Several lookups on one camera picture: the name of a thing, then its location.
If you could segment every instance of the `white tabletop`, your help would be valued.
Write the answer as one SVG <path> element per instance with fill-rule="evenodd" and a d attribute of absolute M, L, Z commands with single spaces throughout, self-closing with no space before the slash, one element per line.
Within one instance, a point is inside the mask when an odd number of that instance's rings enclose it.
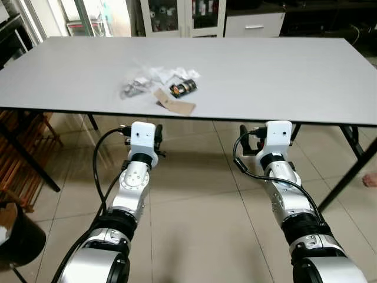
<path fill-rule="evenodd" d="M 0 71 L 0 107 L 179 116 L 120 99 L 138 66 L 198 71 L 194 119 L 377 125 L 377 70 L 329 38 L 50 38 Z"/>

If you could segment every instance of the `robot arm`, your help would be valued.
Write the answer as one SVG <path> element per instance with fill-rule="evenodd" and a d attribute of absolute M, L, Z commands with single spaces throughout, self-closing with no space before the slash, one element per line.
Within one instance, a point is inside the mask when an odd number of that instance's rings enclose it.
<path fill-rule="evenodd" d="M 93 223 L 89 236 L 66 264 L 60 283 L 127 282 L 131 241 L 149 191 L 149 172 L 158 162 L 155 130 L 153 124 L 132 124 L 130 162 L 120 174 L 119 191 L 107 212 Z"/>
<path fill-rule="evenodd" d="M 291 129 L 289 121 L 267 122 L 266 129 L 257 131 L 261 138 L 260 148 L 252 153 L 257 153 L 256 163 L 265 176 L 301 186 L 299 175 L 287 162 Z M 242 145 L 250 152 L 247 140 L 244 139 Z M 367 282 L 302 191 L 283 182 L 268 182 L 266 190 L 277 223 L 289 244 L 295 283 Z"/>

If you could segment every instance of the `drawer handle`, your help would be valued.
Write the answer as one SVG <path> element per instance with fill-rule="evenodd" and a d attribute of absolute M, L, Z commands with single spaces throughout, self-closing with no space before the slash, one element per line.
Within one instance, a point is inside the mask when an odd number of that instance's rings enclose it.
<path fill-rule="evenodd" d="M 264 28 L 264 25 L 246 25 L 245 29 Z"/>

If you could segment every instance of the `glass cabinet door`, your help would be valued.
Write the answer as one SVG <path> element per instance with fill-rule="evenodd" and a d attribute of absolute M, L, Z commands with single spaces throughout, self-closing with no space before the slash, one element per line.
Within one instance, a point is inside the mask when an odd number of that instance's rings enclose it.
<path fill-rule="evenodd" d="M 142 0 L 147 36 L 181 36 L 180 0 Z"/>
<path fill-rule="evenodd" d="M 219 0 L 191 0 L 192 29 L 215 28 L 219 17 Z"/>

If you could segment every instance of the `tiled floor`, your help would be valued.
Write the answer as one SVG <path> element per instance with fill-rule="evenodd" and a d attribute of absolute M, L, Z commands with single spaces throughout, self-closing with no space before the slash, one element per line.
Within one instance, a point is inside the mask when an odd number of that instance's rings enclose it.
<path fill-rule="evenodd" d="M 100 132 L 133 120 L 161 123 L 167 157 L 151 172 L 147 207 L 132 242 L 131 275 L 135 283 L 275 282 L 291 283 L 288 245 L 270 211 L 263 183 L 242 175 L 233 165 L 232 148 L 240 123 L 96 116 Z M 91 222 L 99 205 L 91 173 L 97 139 L 88 119 L 54 114 L 52 124 L 65 147 L 57 150 L 47 171 L 62 187 L 44 186 L 30 217 L 48 235 L 43 253 L 19 270 L 28 282 L 51 282 L 71 244 Z M 376 130 L 361 129 L 368 144 Z M 100 179 L 107 187 L 127 158 L 123 138 L 106 142 Z M 304 187 L 319 203 L 355 162 L 336 127 L 303 126 L 289 150 Z M 374 158 L 363 172 L 377 170 Z M 253 167 L 253 161 L 247 160 Z M 358 176 L 324 216 L 348 255 L 369 282 L 377 280 L 377 189 Z M 0 282 L 18 282 L 10 272 Z"/>

